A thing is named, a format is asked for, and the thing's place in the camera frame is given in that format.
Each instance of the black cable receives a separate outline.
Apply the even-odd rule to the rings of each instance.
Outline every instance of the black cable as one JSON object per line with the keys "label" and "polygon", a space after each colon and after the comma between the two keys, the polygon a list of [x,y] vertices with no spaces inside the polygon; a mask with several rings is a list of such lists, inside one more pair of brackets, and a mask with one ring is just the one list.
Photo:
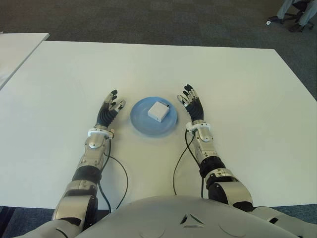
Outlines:
{"label": "black cable", "polygon": [[202,187],[201,187],[201,190],[200,190],[200,197],[204,198],[204,178],[202,178]]}
{"label": "black cable", "polygon": [[109,203],[109,201],[108,201],[108,199],[107,199],[107,197],[106,197],[106,195],[105,195],[103,189],[101,188],[100,181],[98,182],[98,187],[99,187],[99,190],[100,190],[101,195],[103,196],[104,200],[106,201],[106,203],[107,203],[107,205],[108,205],[109,213],[111,213],[110,203]]}
{"label": "black cable", "polygon": [[177,195],[176,190],[175,190],[175,173],[176,173],[177,166],[178,166],[180,160],[182,159],[184,153],[185,153],[186,150],[189,148],[189,145],[193,142],[193,140],[194,140],[194,138],[195,138],[195,134],[194,134],[192,140],[191,140],[191,141],[189,142],[189,144],[188,144],[188,143],[187,143],[186,135],[187,135],[187,130],[185,130],[185,140],[186,140],[186,145],[187,145],[187,146],[186,146],[185,150],[183,151],[183,153],[181,154],[181,156],[179,157],[179,159],[178,159],[178,161],[177,161],[177,164],[176,164],[176,166],[175,166],[175,169],[174,169],[174,173],[173,173],[173,189],[174,189],[175,195]]}
{"label": "black cable", "polygon": [[[198,167],[200,168],[199,162],[197,161],[196,157],[194,156],[192,150],[189,148],[189,144],[187,142],[187,137],[185,137],[185,141],[186,141],[186,145],[188,147],[189,152],[191,153],[193,159],[195,160],[196,164],[198,165]],[[202,178],[202,186],[201,186],[201,190],[200,190],[200,197],[204,198],[204,178]]]}
{"label": "black cable", "polygon": [[186,141],[186,146],[189,150],[189,152],[191,153],[193,159],[195,160],[196,164],[198,165],[198,167],[200,168],[200,165],[199,165],[199,162],[197,161],[196,157],[194,156],[192,150],[189,148],[189,144],[188,144],[188,141],[187,141],[187,136],[185,135],[185,141]]}
{"label": "black cable", "polygon": [[117,162],[121,165],[121,167],[123,168],[123,171],[124,171],[124,173],[125,173],[125,177],[126,177],[126,179],[127,179],[127,186],[126,186],[126,188],[125,188],[124,195],[123,195],[121,201],[119,202],[118,206],[116,207],[116,209],[118,209],[119,206],[121,205],[122,201],[124,200],[125,195],[127,194],[128,186],[129,186],[129,178],[128,178],[128,174],[127,174],[127,171],[125,170],[124,166],[123,166],[115,157],[112,157],[112,156],[109,156],[109,157],[112,158],[112,159],[114,159],[115,161],[117,161]]}
{"label": "black cable", "polygon": [[[107,164],[108,161],[109,161],[110,153],[111,153],[111,140],[109,140],[109,152],[108,152],[107,159],[106,159],[106,161],[105,161],[103,167],[102,167],[101,170],[100,170],[101,173],[103,172],[103,170],[104,170],[106,164]],[[109,200],[107,199],[107,196],[105,195],[105,193],[104,193],[104,191],[103,191],[103,189],[102,189],[102,187],[101,187],[101,185],[100,185],[100,181],[98,182],[98,187],[99,187],[99,190],[100,190],[101,195],[103,196],[104,200],[106,201],[106,203],[107,203],[107,205],[108,205],[109,213],[111,213],[111,206],[110,206]]]}
{"label": "black cable", "polygon": [[104,153],[104,155],[107,156],[107,159],[106,159],[106,162],[104,163],[103,167],[101,168],[100,172],[102,173],[104,171],[104,168],[106,167],[108,161],[109,161],[109,158],[110,158],[110,153],[111,153],[111,140],[109,140],[109,151],[108,151],[108,155],[106,155]]}

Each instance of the blue plate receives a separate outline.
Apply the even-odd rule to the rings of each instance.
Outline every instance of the blue plate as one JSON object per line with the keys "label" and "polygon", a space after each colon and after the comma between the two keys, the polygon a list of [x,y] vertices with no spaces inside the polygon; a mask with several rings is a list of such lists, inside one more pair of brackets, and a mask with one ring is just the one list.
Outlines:
{"label": "blue plate", "polygon": [[[155,102],[169,105],[169,112],[162,122],[148,116],[148,110]],[[149,136],[167,135],[175,127],[177,112],[169,101],[160,97],[148,97],[138,101],[132,108],[130,118],[133,126],[141,133]]]}

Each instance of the shoe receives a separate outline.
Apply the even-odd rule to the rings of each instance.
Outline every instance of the shoe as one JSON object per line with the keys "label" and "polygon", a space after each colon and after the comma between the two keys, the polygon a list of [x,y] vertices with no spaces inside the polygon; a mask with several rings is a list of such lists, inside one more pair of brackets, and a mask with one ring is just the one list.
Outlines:
{"label": "shoe", "polygon": [[291,28],[289,28],[289,31],[290,32],[297,32],[297,31],[302,31],[303,29],[304,29],[304,27],[297,23],[294,26],[292,26]]}
{"label": "shoe", "polygon": [[278,16],[271,16],[268,18],[269,21],[271,22],[277,22],[283,24],[283,19],[278,18]]}

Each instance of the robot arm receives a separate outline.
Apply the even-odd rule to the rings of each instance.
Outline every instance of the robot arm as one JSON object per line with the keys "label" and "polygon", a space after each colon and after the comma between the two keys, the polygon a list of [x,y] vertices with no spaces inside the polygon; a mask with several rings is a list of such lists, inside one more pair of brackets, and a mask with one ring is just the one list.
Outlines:
{"label": "robot arm", "polygon": [[102,177],[108,140],[114,137],[114,130],[108,131],[108,126],[125,106],[125,101],[119,104],[114,102],[116,95],[117,91],[114,90],[106,97],[98,113],[96,125],[88,131],[84,155],[54,210],[52,221],[27,233],[23,238],[72,238],[96,222],[97,184]]}
{"label": "robot arm", "polygon": [[204,110],[195,90],[187,84],[178,100],[189,113],[192,121],[186,124],[188,132],[195,136],[195,155],[200,165],[200,175],[205,179],[209,199],[222,202],[244,211],[253,210],[253,202],[247,188],[226,168],[213,146],[210,125],[204,121]]}

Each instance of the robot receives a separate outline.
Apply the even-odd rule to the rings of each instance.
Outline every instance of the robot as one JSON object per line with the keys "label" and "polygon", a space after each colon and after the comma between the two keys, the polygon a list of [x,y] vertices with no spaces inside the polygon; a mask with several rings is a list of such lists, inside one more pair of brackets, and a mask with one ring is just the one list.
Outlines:
{"label": "robot", "polygon": [[157,196],[129,203],[96,223],[97,186],[106,164],[104,155],[114,131],[108,127],[125,106],[117,91],[103,102],[94,128],[88,131],[85,152],[51,221],[20,238],[316,238],[317,225],[268,207],[254,207],[247,188],[217,154],[210,125],[196,91],[186,85],[178,95],[191,122],[193,155],[206,182],[208,199]]}

